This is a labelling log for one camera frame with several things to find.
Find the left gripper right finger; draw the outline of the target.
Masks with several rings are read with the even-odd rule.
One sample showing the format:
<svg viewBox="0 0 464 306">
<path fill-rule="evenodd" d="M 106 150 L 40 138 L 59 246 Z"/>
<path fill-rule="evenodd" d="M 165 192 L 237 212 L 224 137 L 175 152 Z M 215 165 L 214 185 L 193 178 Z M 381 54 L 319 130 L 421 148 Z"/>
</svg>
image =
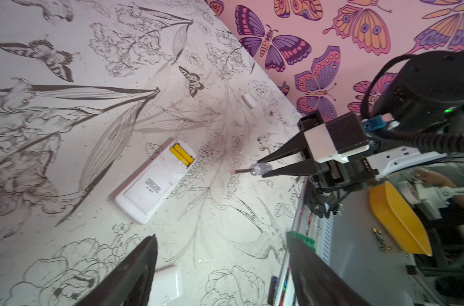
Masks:
<svg viewBox="0 0 464 306">
<path fill-rule="evenodd" d="M 299 305 L 369 305 L 316 252 L 286 234 L 289 266 Z"/>
</svg>

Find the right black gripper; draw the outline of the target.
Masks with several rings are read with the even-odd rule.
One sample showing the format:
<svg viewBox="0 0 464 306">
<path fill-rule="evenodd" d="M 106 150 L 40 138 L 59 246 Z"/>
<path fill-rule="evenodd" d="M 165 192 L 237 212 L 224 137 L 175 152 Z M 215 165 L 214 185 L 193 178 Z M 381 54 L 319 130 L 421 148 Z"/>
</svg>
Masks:
<svg viewBox="0 0 464 306">
<path fill-rule="evenodd" d="M 369 150 L 349 157 L 348 163 L 318 163 L 313 160 L 304 136 L 305 131 L 322 124 L 318 116 L 318 112 L 312 112 L 302 118 L 298 123 L 300 132 L 275 152 L 259 159 L 258 163 L 269 163 L 302 152 L 306 160 L 269 171 L 262 177 L 309 176 L 303 204 L 319 218 L 329 218 L 340 214 L 341 204 L 350 193 L 369 187 L 369 182 L 378 174 L 366 158 L 380 150 L 380 141 L 366 134 L 370 141 Z"/>
</svg>

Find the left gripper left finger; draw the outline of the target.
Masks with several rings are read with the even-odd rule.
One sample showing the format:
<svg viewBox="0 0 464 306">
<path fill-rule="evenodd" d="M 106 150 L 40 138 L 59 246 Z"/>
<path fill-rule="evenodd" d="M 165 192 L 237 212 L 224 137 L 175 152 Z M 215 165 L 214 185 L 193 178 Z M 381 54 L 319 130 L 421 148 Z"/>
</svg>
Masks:
<svg viewBox="0 0 464 306">
<path fill-rule="evenodd" d="M 78 305 L 147 305 L 157 263 L 155 235 L 146 237 Z"/>
</svg>

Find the white battery cover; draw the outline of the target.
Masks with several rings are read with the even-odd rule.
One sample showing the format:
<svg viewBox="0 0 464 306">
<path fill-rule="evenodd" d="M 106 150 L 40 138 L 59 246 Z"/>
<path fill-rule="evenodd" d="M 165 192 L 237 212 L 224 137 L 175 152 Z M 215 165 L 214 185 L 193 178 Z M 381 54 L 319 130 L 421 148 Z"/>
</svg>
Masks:
<svg viewBox="0 0 464 306">
<path fill-rule="evenodd" d="M 258 103 L 257 101 L 250 95 L 250 94 L 244 94 L 242 95 L 242 99 L 244 101 L 244 103 L 250 108 L 250 109 L 253 109 L 255 108 Z"/>
<path fill-rule="evenodd" d="M 182 279 L 177 266 L 167 266 L 154 274 L 148 306 L 168 305 L 182 295 Z"/>
</svg>

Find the thin grey screwdriver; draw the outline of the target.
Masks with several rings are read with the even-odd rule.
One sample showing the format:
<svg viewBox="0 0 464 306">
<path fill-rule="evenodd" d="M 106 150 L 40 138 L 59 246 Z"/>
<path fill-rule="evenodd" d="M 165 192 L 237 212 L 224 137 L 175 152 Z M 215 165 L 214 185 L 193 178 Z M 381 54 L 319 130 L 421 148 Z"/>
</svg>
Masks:
<svg viewBox="0 0 464 306">
<path fill-rule="evenodd" d="M 248 168 L 231 170 L 230 174 L 237 175 L 237 174 L 249 173 L 253 176 L 262 176 L 272 170 L 273 170 L 273 166 L 271 164 L 256 163 L 256 164 L 252 164 Z"/>
</svg>

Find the yellow battery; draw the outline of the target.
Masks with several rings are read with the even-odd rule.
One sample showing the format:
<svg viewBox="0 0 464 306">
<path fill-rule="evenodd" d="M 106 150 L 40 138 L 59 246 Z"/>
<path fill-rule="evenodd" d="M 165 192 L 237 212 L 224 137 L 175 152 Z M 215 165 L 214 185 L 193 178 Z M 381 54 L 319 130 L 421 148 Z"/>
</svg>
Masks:
<svg viewBox="0 0 464 306">
<path fill-rule="evenodd" d="M 178 150 L 176 150 L 174 147 L 169 148 L 169 151 L 186 167 L 190 165 L 190 162 L 181 153 L 179 153 Z"/>
<path fill-rule="evenodd" d="M 194 161 L 194 158 L 179 143 L 176 143 L 173 148 L 186 160 L 187 164 Z"/>
</svg>

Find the person forearm outside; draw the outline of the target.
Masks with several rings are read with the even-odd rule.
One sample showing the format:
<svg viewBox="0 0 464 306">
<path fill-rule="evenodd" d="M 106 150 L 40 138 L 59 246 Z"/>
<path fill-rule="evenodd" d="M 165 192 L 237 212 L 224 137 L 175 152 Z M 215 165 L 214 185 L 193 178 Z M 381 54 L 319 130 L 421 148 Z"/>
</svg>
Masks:
<svg viewBox="0 0 464 306">
<path fill-rule="evenodd" d="M 443 188 L 457 188 L 457 185 L 454 182 L 452 182 L 448 177 L 444 176 L 439 172 L 434 172 L 420 168 L 417 169 L 415 173 L 416 178 L 424 183 Z M 464 209 L 464 195 L 454 196 L 452 200 L 455 204 Z"/>
</svg>

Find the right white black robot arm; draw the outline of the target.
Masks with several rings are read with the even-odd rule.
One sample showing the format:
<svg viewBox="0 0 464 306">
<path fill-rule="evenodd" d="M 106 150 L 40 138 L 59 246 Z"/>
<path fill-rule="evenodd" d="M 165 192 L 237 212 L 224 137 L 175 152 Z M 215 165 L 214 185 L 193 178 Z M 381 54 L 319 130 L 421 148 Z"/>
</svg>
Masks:
<svg viewBox="0 0 464 306">
<path fill-rule="evenodd" d="M 396 57 L 357 91 L 360 105 L 342 116 L 302 99 L 298 133 L 250 172 L 307 177 L 306 204 L 328 218 L 392 173 L 464 154 L 464 51 Z"/>
</svg>

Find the yellow plastic scoop outside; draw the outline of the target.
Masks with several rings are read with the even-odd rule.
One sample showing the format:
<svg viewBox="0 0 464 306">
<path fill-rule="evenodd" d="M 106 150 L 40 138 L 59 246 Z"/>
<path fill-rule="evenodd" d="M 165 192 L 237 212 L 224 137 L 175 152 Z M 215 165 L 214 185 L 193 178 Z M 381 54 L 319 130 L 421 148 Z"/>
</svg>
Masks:
<svg viewBox="0 0 464 306">
<path fill-rule="evenodd" d="M 404 252 L 433 256 L 423 223 L 390 182 L 369 190 L 369 205 L 376 219 Z"/>
</svg>

